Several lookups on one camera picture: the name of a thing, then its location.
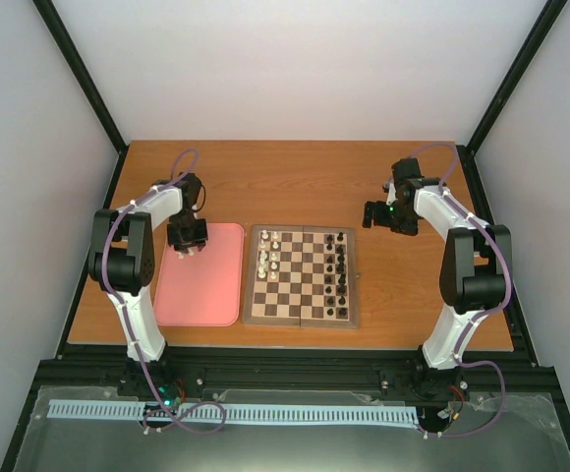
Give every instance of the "gray wall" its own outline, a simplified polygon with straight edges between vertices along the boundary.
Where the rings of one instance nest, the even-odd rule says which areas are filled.
[[[0,464],[54,355],[113,161],[31,1],[0,0]]]
[[[570,408],[570,2],[514,92],[478,166],[512,231],[515,281],[541,363]]]
[[[456,140],[544,0],[56,0],[129,140]]]

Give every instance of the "chessboard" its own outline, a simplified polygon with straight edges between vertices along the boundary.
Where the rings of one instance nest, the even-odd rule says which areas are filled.
[[[253,227],[243,321],[359,327],[355,231]]]

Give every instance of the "wooden tabletop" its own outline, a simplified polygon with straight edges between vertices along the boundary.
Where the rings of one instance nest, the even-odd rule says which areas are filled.
[[[361,327],[328,329],[244,325],[162,327],[171,345],[284,346],[413,349],[431,334],[442,308],[438,277],[444,243],[424,220],[417,237],[389,229],[362,228],[364,203],[385,200],[381,184],[391,165],[421,146],[417,142],[132,142],[112,207],[143,194],[168,178],[178,153],[199,149],[195,169],[207,188],[201,217],[236,222],[251,234],[255,224],[355,228]],[[426,177],[440,177],[452,160],[450,149],[419,156]],[[184,165],[191,158],[188,156]],[[448,181],[453,195],[472,209],[458,168]],[[245,240],[245,254],[250,239]],[[156,264],[165,244],[165,225],[154,232]],[[244,260],[246,280],[248,260]],[[152,281],[152,296],[157,277]],[[119,318],[97,283],[86,282],[73,327],[72,343],[125,343]],[[482,323],[470,348],[511,350],[502,313]]]

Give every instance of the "pink mat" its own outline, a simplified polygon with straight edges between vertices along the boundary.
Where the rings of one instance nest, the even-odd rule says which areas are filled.
[[[154,298],[163,326],[228,326],[239,317],[244,228],[208,223],[201,252],[178,257],[165,244]]]

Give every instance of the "gray floor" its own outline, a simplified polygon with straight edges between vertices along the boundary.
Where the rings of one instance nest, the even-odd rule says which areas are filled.
[[[16,470],[570,471],[555,412],[548,397],[540,394],[512,395],[510,411],[484,433],[463,440],[425,441],[417,431],[385,427],[229,425],[209,437],[180,430],[144,436],[136,422],[44,418],[49,398],[104,397],[101,388],[74,391],[46,390],[39,397]],[[262,396],[264,402],[273,402],[269,392],[249,398],[257,402]],[[339,398],[344,398],[326,393],[304,396],[314,404],[343,403]],[[490,418],[496,400],[488,395],[473,398],[475,403],[465,406],[449,433],[471,430]]]

